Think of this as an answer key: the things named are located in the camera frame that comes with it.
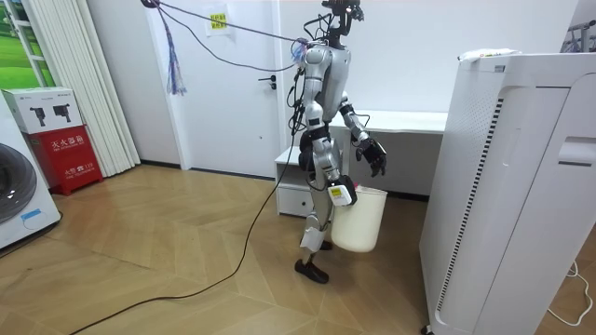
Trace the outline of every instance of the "purple tassel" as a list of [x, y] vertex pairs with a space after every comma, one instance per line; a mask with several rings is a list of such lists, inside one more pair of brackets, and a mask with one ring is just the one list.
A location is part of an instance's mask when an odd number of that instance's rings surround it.
[[174, 40], [171, 37], [169, 26], [166, 23], [166, 19], [161, 13], [161, 10], [159, 11], [159, 15], [161, 16], [161, 19], [164, 22], [164, 27], [166, 28], [166, 35], [168, 37], [169, 45], [168, 93], [171, 95], [180, 94], [181, 96], [183, 96], [184, 93], [186, 93], [186, 87], [184, 86], [183, 76], [180, 72], [180, 63], [178, 62], [178, 56], [176, 56]]
[[298, 38], [291, 46], [291, 58], [296, 64], [305, 61], [308, 41], [304, 38]]

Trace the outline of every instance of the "hanging string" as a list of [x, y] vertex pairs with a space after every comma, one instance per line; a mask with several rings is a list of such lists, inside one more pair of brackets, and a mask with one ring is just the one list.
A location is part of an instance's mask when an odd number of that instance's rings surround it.
[[160, 6], [169, 7], [169, 8], [178, 10], [178, 11], [184, 13], [184, 14], [192, 15], [194, 17], [201, 18], [203, 20], [209, 20], [211, 22], [216, 22], [216, 23], [224, 24], [224, 25], [227, 25], [227, 26], [230, 26], [230, 27], [233, 27], [233, 28], [238, 28], [238, 29], [247, 31], [247, 32], [251, 32], [251, 33], [255, 33], [255, 34], [258, 33], [258, 34], [261, 34], [261, 35], [265, 35], [265, 36], [269, 36], [269, 37], [273, 37], [273, 38], [278, 38], [278, 39], [289, 41], [289, 42], [297, 42], [298, 41], [298, 39], [296, 39], [296, 38], [289, 38], [289, 37], [277, 35], [277, 34], [274, 34], [274, 33], [261, 32], [261, 31], [258, 31], [256, 29], [239, 26], [239, 25], [236, 25], [236, 24], [233, 24], [233, 23], [230, 23], [230, 22], [223, 22], [223, 21], [220, 21], [220, 20], [208, 18], [206, 16], [202, 16], [202, 15], [199, 15], [197, 13], [193, 13], [191, 11], [188, 11], [188, 10], [185, 10], [185, 9], [182, 9], [182, 8], [179, 8], [179, 7], [172, 6], [170, 4], [166, 4], [165, 2], [163, 2], [161, 0], [153, 0], [153, 1], [155, 1], [157, 3], [157, 6], [158, 7], [160, 7]]
[[180, 20], [177, 20], [176, 18], [172, 17], [167, 11], [165, 11], [164, 9], [162, 9], [161, 7], [158, 7], [157, 9], [159, 9], [160, 13], [165, 14], [167, 17], [169, 17], [171, 20], [173, 20], [174, 22], [178, 23], [179, 25], [183, 26], [186, 30], [188, 30], [188, 32], [195, 38], [195, 40], [205, 49], [207, 50], [211, 56], [213, 56], [216, 60], [220, 60], [223, 61], [225, 63], [228, 63], [230, 65], [234, 65], [234, 66], [239, 66], [239, 67], [244, 67], [244, 68], [249, 68], [249, 69], [253, 69], [253, 70], [257, 70], [257, 71], [264, 71], [264, 72], [282, 72], [282, 71], [286, 71], [288, 69], [290, 69], [291, 67], [293, 67], [295, 64], [291, 64], [289, 66], [286, 66], [284, 68], [281, 69], [265, 69], [265, 68], [260, 68], [258, 66], [253, 66], [253, 65], [249, 65], [249, 64], [242, 64], [242, 63], [237, 63], [237, 62], [233, 62], [230, 60], [225, 60], [219, 56], [217, 56], [213, 51], [211, 51], [203, 42], [201, 42], [201, 40], [198, 38], [198, 36], [196, 36], [196, 33], [193, 31], [193, 29], [191, 27], [189, 27], [188, 25], [182, 23]]
[[174, 47], [174, 40], [169, 31], [168, 23], [166, 18], [158, 10], [161, 20], [164, 22], [164, 28], [166, 29], [166, 36], [168, 37], [169, 46], [169, 66], [168, 66], [168, 93], [171, 95], [181, 95], [186, 93], [186, 87], [184, 86], [183, 75], [180, 71], [180, 63], [178, 62], [178, 56], [176, 55], [176, 48]]

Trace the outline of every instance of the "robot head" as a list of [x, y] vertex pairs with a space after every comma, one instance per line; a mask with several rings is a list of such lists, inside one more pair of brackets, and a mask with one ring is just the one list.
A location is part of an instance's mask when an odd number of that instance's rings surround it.
[[333, 16], [339, 17], [339, 27], [328, 31], [330, 37], [347, 36], [352, 27], [352, 20], [364, 20], [364, 11], [360, 8], [360, 0], [327, 0], [321, 3], [332, 10]]
[[360, 0], [328, 0], [321, 4], [330, 8], [335, 16], [347, 15], [349, 20], [364, 20], [364, 11], [360, 8]]

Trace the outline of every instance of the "window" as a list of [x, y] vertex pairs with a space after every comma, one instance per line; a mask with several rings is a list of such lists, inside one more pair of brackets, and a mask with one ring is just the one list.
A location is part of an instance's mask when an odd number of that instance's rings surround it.
[[21, 0], [0, 1], [0, 88], [55, 86]]

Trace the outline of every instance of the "humanoid robot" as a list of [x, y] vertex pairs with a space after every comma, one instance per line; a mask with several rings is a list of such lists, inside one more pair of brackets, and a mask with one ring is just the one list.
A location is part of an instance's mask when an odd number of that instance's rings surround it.
[[357, 160], [364, 156], [371, 165], [373, 177], [379, 172], [385, 175], [386, 168], [386, 151], [365, 132], [344, 91], [351, 54], [340, 43], [340, 37], [349, 34], [352, 20], [364, 19], [359, 3], [360, 0], [322, 3], [332, 10], [334, 17], [339, 18], [339, 26], [330, 25], [322, 38], [308, 42], [302, 64], [307, 131], [300, 139], [299, 161], [302, 170], [308, 171], [307, 181], [311, 186], [314, 210], [306, 218], [301, 241], [304, 256], [295, 263], [294, 269], [320, 284], [327, 283], [329, 276], [313, 263], [313, 259], [320, 249], [332, 247], [324, 237], [330, 226], [333, 206], [350, 206], [357, 201], [354, 183], [339, 169], [339, 148], [329, 133], [329, 123], [337, 112], [342, 114], [345, 125], [350, 129], [352, 143], [357, 147]]

